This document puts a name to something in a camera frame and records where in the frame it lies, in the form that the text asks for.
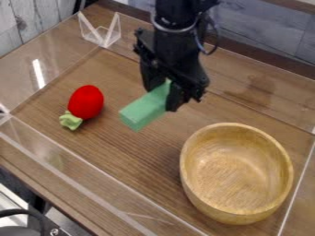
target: black cable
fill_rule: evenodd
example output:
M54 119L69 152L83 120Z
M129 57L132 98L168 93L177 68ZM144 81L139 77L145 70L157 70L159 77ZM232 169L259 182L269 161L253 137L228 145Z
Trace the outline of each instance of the black cable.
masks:
M207 17L207 22L208 22L208 24L212 26L213 35L215 35L215 38L216 38L213 47L212 47L212 49L211 49L208 52L207 52L207 50L204 49L204 46L203 46L201 43L200 43L200 39L199 39L199 36L197 36L197 28L195 28L193 34L195 34L195 41L196 41L196 46L197 46L199 50L200 50L205 55L211 55L211 54L216 51L216 49L217 49L217 47L219 47L220 34L219 34L219 30L217 30L217 28L216 28L216 26L215 26L215 22L213 22L211 16Z
M10 209L0 211L0 218L10 217L14 215L29 215L30 217L36 218L40 224L40 236L44 236L45 227L41 214L24 209Z

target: green block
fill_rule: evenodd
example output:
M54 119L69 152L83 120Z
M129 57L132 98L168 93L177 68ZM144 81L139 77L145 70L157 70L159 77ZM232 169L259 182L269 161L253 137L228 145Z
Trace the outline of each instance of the green block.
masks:
M119 112L121 122L136 132L165 113L165 99L169 93L169 81L152 92L133 101Z

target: toy strawberry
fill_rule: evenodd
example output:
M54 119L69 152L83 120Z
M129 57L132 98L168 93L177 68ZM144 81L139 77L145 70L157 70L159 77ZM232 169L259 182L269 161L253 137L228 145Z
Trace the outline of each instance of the toy strawberry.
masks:
M103 104L104 98L100 90L91 85L80 87L70 95L68 110L58 118L60 124L72 131L76 130L84 120L99 115Z

